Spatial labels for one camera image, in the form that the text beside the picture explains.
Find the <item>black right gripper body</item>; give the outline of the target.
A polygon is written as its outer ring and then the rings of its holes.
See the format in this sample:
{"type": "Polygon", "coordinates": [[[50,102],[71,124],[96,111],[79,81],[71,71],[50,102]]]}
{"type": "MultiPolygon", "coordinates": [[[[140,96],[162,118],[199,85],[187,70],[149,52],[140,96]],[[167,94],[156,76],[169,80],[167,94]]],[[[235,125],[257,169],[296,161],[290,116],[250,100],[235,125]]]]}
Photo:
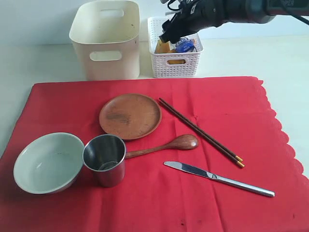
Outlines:
{"type": "Polygon", "coordinates": [[[173,17],[162,25],[162,36],[187,36],[202,29],[219,27],[229,19],[230,0],[180,0],[178,8],[171,8],[173,0],[163,0],[173,17]]]}

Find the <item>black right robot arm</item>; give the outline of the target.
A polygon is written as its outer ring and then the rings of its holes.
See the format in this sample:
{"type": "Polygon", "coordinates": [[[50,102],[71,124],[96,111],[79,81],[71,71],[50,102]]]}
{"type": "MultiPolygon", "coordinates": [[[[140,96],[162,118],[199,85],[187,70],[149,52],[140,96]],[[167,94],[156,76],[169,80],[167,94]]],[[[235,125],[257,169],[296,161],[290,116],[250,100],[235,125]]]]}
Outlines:
{"type": "Polygon", "coordinates": [[[307,0],[182,0],[169,7],[173,17],[162,24],[164,43],[225,23],[266,24],[277,15],[288,15],[308,24],[307,0]]]}

